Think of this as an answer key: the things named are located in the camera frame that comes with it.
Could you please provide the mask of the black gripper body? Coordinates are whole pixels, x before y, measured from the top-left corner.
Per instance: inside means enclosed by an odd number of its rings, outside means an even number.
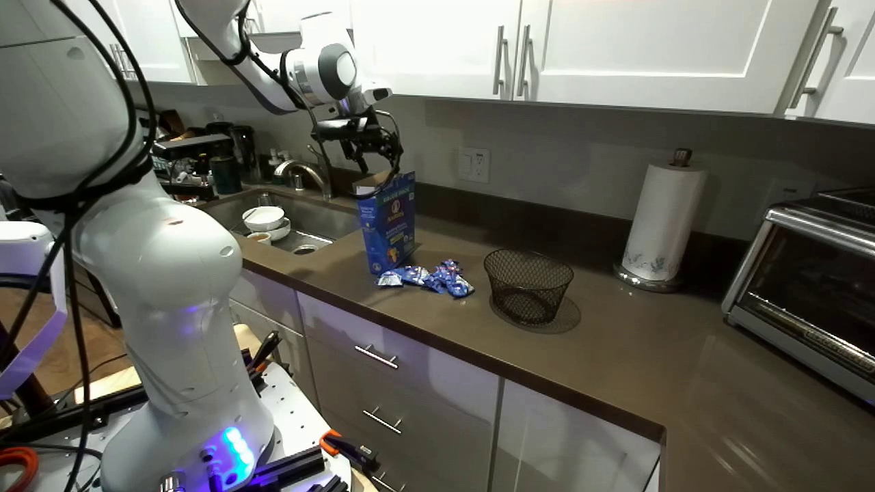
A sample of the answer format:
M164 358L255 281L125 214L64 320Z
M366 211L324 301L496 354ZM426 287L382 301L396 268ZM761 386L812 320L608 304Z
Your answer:
M385 138L400 136L396 125L382 125L385 111L380 108L380 100L388 96L392 89L385 84L356 88L337 103L334 117L315 123L313 136L321 142L339 142L345 156L349 147L382 156Z

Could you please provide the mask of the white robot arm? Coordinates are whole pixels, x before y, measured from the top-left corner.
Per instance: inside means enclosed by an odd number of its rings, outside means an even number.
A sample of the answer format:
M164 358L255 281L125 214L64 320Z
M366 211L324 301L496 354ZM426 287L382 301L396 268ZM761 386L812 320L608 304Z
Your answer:
M128 81L65 0L0 0L0 119L0 174L110 291L146 387L105 492L250 486L277 424L232 334L240 245L162 189Z

